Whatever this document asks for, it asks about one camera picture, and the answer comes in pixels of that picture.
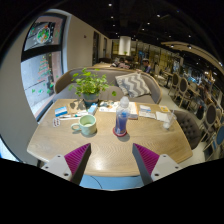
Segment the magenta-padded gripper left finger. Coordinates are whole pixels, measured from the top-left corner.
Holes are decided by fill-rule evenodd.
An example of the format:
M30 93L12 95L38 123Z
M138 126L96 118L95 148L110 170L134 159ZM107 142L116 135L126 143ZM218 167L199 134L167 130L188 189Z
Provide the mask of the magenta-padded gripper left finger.
M42 169L79 185L90 155L91 144L87 143L66 155L57 154Z

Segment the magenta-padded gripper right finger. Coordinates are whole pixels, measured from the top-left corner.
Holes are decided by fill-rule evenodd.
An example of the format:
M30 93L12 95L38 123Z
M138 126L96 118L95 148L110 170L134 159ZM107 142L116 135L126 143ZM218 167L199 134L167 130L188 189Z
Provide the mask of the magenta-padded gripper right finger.
M181 167L167 154L158 155L136 143L133 144L132 153L144 185L181 170Z

